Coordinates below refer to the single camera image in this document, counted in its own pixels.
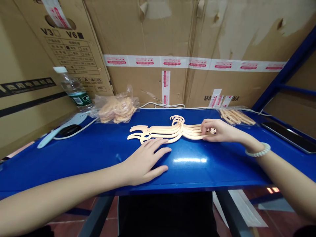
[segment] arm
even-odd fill
[[[238,142],[250,153],[257,153],[264,149],[264,145],[253,136],[222,120],[205,119],[201,124],[202,133],[205,133],[206,129],[210,127],[215,128],[217,134],[214,137],[206,137],[204,140]],[[316,184],[273,151],[255,159],[295,211],[316,221]]]
[[[54,217],[99,193],[126,185],[149,182],[168,170],[150,170],[170,148],[168,139],[151,139],[120,164],[102,170],[55,180],[17,193],[0,201],[0,236],[31,232]]]

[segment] green bottle label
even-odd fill
[[[88,96],[88,94],[86,92],[80,94],[80,95],[70,95],[69,96],[73,102],[78,106],[85,106],[88,104],[91,104],[92,101],[90,99],[90,97]]]

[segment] computer mouse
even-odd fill
[[[82,127],[77,124],[69,125],[68,127],[63,128],[62,130],[59,131],[59,135],[61,137],[68,137],[76,132],[78,132]]]

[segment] hand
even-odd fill
[[[130,157],[120,163],[122,175],[126,176],[126,185],[147,183],[168,170],[168,166],[159,166],[150,170],[171,148],[164,147],[155,151],[168,139],[155,138],[144,142]]]
[[[205,135],[208,128],[215,128],[216,135],[204,137],[203,140],[209,142],[242,142],[250,135],[225,123],[220,119],[204,119],[201,124],[202,135]]]

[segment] beige hanger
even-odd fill
[[[229,124],[241,124],[242,122],[248,125],[255,125],[256,122],[247,115],[238,110],[220,109],[221,117]]]
[[[202,135],[200,124],[186,125],[184,124],[184,118],[179,115],[171,116],[170,119],[172,119],[171,126],[152,126],[149,128],[146,125],[133,126],[129,130],[130,132],[140,130],[142,133],[133,133],[127,136],[127,139],[136,138],[143,144],[144,141],[151,138],[161,137],[168,138],[169,141],[167,143],[173,143],[178,141],[182,135],[191,140],[200,140],[203,137],[210,137],[216,134],[216,130],[211,128],[211,130],[207,130],[205,135]]]

